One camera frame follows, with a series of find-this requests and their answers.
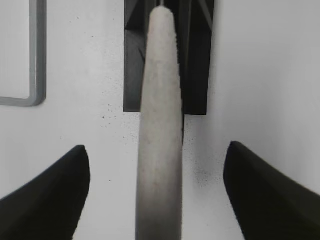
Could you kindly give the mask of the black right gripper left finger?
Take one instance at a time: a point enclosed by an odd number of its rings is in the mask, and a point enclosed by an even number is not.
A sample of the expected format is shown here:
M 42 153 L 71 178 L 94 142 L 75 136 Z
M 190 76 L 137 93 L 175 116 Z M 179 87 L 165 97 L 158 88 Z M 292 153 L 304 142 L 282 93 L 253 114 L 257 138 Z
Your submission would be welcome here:
M 90 189 L 90 163 L 77 145 L 0 200 L 2 240 L 71 240 Z

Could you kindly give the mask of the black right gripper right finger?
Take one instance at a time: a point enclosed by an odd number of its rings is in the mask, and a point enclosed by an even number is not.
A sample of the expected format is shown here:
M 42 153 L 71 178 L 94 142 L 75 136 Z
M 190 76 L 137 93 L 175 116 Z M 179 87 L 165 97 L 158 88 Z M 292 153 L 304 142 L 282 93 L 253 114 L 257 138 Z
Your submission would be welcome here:
M 320 196 L 232 141 L 223 181 L 246 240 L 318 240 Z

